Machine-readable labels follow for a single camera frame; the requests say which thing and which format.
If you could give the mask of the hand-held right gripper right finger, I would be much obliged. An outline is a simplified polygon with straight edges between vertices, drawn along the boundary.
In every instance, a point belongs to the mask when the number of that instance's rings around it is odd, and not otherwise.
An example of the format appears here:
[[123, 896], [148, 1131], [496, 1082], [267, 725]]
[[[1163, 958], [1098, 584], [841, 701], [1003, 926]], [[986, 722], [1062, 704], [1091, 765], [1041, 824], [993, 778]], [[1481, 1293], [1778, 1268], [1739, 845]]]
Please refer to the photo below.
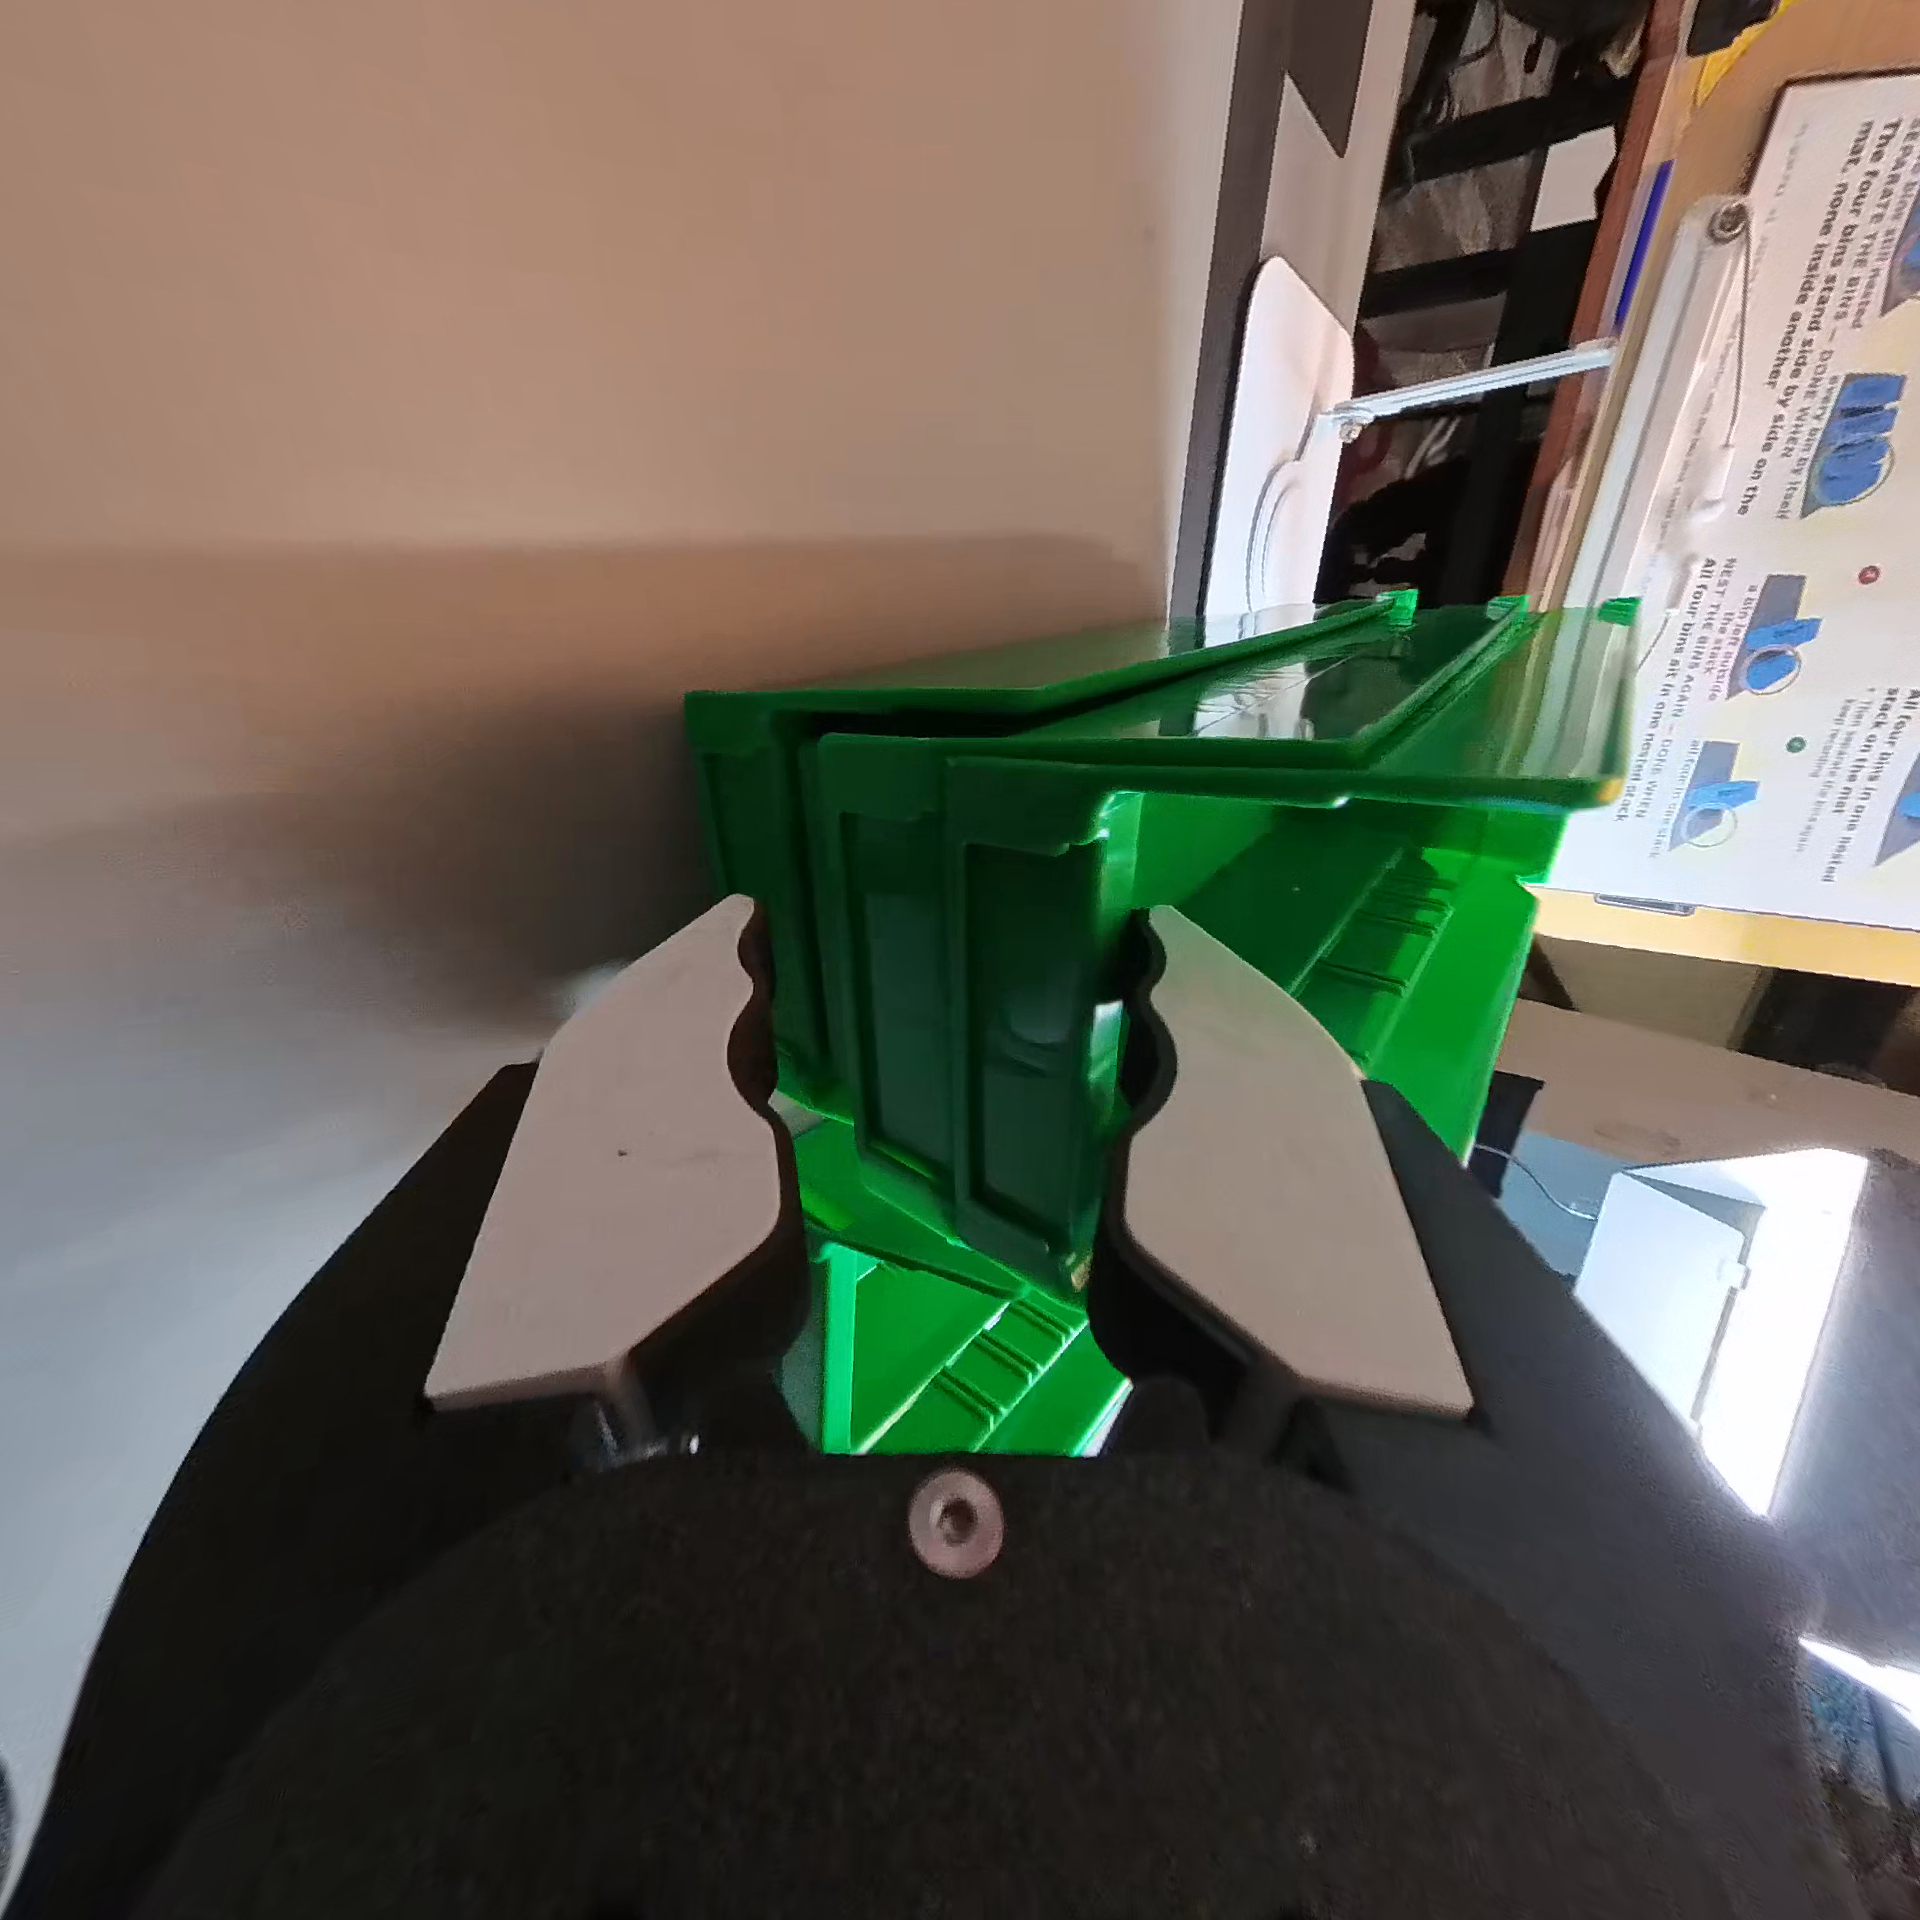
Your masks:
[[1474, 1414], [1360, 1069], [1182, 910], [1129, 931], [1126, 1115], [1088, 1258], [1137, 1426], [1275, 1455], [1329, 1407]]

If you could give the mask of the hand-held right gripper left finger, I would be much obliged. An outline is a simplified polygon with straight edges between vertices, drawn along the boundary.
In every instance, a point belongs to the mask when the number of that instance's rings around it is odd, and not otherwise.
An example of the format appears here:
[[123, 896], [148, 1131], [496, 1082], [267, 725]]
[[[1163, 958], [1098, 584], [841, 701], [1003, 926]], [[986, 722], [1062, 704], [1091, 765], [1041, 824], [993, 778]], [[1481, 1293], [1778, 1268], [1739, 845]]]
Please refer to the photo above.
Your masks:
[[611, 973], [539, 1053], [424, 1379], [438, 1413], [598, 1400], [655, 1438], [809, 1320], [774, 948], [726, 896]]

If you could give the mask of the green plastic bin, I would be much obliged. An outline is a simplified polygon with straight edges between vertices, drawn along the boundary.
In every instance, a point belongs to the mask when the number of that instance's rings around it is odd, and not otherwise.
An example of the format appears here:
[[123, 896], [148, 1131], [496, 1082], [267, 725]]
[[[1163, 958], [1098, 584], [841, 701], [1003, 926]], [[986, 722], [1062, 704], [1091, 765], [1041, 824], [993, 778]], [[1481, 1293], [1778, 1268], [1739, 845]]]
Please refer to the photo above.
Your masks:
[[1122, 1375], [1476, 1418], [1370, 1096], [1472, 1144], [1568, 815], [1626, 775], [1632, 614], [1340, 612], [1006, 734], [800, 760], [849, 1151], [930, 1252], [831, 1254], [849, 1453], [1083, 1453]]
[[1472, 1147], [1564, 818], [1524, 603], [1284, 634], [1034, 732], [828, 734], [822, 940], [864, 1173], [1080, 1286], [1120, 1130], [1129, 924], [1174, 904]]
[[1404, 631], [1417, 603], [1416, 590], [1391, 590], [1329, 606], [1126, 622], [689, 693], [683, 726], [713, 887], [720, 896], [751, 896], [767, 911], [779, 1090], [812, 1114], [854, 1115], [849, 1075], [832, 1047], [822, 861], [809, 842], [809, 754], [822, 735], [1015, 735], [1235, 656], [1278, 648], [1284, 634], [1340, 618]]

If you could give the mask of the instruction sheet on board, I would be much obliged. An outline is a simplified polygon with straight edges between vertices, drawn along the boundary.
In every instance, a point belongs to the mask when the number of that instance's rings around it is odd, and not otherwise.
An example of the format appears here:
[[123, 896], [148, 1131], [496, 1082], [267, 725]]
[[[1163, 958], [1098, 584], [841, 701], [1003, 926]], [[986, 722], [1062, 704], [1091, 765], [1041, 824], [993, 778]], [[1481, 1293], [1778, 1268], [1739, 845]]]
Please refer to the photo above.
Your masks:
[[[1592, 264], [1575, 302], [1575, 331], [1623, 331], [1617, 299], [1641, 234], [1647, 263], [1660, 270], [1688, 203], [1739, 186], [1761, 149], [1772, 108], [1795, 79], [1916, 69], [1916, 3], [1784, 4], [1724, 55], [1694, 56], [1697, 4], [1654, 4], [1640, 75], [1618, 132], [1611, 186], [1600, 194]], [[1599, 463], [1614, 435], [1618, 403], [1600, 374], [1583, 374], [1552, 400], [1543, 448], [1527, 484], [1520, 533], [1505, 584], [1545, 602], [1566, 587], [1578, 522], [1594, 502]], [[1540, 891], [1539, 931], [1555, 940], [1643, 952], [1851, 976], [1899, 988], [1918, 983], [1918, 938], [1899, 928], [1851, 928], [1703, 907], [1600, 902]]]

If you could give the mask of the printed instruction sheet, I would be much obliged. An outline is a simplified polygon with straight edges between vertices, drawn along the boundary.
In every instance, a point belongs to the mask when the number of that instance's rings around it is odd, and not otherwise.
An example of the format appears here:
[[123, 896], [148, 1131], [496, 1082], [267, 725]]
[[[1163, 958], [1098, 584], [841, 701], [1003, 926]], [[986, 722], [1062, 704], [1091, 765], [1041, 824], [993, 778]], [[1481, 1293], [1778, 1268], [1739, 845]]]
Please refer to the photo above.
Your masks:
[[1899, 69], [1791, 83], [1746, 179], [1688, 203], [1755, 218], [1732, 484], [1676, 608], [1635, 602], [1618, 790], [1545, 890], [1916, 931], [1916, 194]]

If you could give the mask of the white stand rod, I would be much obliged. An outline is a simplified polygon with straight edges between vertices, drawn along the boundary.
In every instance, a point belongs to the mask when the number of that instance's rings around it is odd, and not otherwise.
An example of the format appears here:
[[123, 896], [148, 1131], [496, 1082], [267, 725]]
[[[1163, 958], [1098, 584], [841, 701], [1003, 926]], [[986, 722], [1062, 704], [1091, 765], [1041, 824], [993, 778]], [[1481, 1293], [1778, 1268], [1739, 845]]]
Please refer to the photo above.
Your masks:
[[1555, 387], [1570, 378], [1603, 372], [1617, 362], [1617, 352], [1617, 339], [1599, 339], [1559, 352], [1416, 381], [1404, 389], [1351, 395], [1321, 410], [1313, 427], [1334, 432], [1345, 440], [1356, 440], [1360, 432], [1392, 419], [1446, 413], [1497, 394], [1520, 394], [1537, 387]]

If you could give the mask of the white page holder bar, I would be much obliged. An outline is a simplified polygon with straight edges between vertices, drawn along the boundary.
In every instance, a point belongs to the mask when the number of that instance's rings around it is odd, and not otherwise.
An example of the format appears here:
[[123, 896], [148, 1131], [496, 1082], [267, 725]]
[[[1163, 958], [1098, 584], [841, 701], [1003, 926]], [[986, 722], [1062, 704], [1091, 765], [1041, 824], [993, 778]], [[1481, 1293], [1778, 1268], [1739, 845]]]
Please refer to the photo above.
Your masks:
[[1682, 218], [1568, 522], [1566, 606], [1667, 618], [1706, 554], [1738, 459], [1754, 254], [1748, 198]]

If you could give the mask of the blue storage box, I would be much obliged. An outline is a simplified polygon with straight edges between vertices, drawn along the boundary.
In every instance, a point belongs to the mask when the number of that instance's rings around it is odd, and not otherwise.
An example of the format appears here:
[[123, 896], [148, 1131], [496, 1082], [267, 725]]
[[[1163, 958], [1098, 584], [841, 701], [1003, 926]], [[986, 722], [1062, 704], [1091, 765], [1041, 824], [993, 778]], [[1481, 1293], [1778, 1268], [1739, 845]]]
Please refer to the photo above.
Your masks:
[[1660, 159], [1643, 172], [1636, 186], [1632, 214], [1623, 229], [1614, 279], [1603, 309], [1610, 334], [1626, 330], [1631, 306], [1647, 272], [1648, 250], [1665, 212], [1671, 175], [1673, 159]]

